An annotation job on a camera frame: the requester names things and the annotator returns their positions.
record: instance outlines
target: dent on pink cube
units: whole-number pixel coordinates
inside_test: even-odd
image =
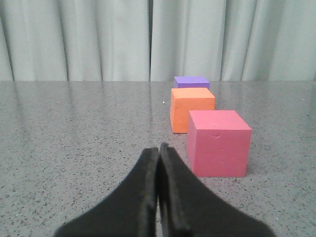
[[[229,110],[189,111],[187,153],[197,177],[244,177],[251,128]]]

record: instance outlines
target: speckled surface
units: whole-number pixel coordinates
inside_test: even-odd
[[[0,236],[52,236],[108,195],[145,147],[166,141],[188,163],[186,134],[171,132],[172,86],[1,82]],[[279,237],[314,237],[316,82],[212,82],[211,91],[253,133],[245,178],[201,181]]]

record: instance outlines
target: curtain fold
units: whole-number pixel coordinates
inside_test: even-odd
[[[316,80],[315,25],[316,0],[0,0],[0,80]]]

